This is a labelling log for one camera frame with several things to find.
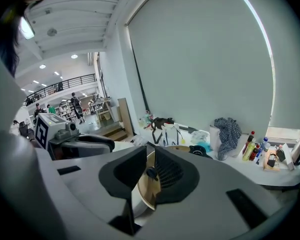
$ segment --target balcony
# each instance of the balcony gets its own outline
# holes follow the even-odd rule
[[[23,105],[29,106],[31,104],[37,103],[38,101],[40,101],[46,97],[49,97],[52,95],[55,96],[56,93],[62,92],[66,89],[78,87],[78,86],[93,83],[96,81],[97,81],[96,74],[87,74],[87,75],[75,77],[75,78],[72,78],[69,80],[65,80],[62,82],[58,82],[58,83],[52,84],[50,86],[47,86],[43,89],[37,90],[34,93],[30,94],[25,99]]]

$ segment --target electric kettle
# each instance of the electric kettle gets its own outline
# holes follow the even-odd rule
[[[291,158],[295,166],[300,165],[300,139],[297,141],[291,151]]]

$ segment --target white roller blind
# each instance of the white roller blind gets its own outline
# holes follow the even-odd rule
[[[285,0],[249,0],[271,45],[275,99],[270,126],[300,129],[300,22]]]
[[[128,28],[152,113],[200,129],[232,117],[266,134],[271,60],[243,0],[149,0]]]

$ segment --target black slot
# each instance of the black slot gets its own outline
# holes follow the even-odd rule
[[[65,174],[70,174],[70,173],[74,173],[76,171],[79,171],[81,170],[78,166],[70,166],[70,167],[67,167],[67,168],[62,168],[62,169],[58,169],[58,173],[60,175],[65,175]]]
[[[230,190],[226,194],[251,229],[254,229],[267,219],[267,216],[241,189]]]

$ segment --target blue checkered towel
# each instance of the blue checkered towel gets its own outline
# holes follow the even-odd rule
[[[223,117],[214,120],[214,126],[220,129],[221,146],[218,151],[218,159],[223,160],[224,154],[237,148],[241,136],[241,129],[231,117]]]

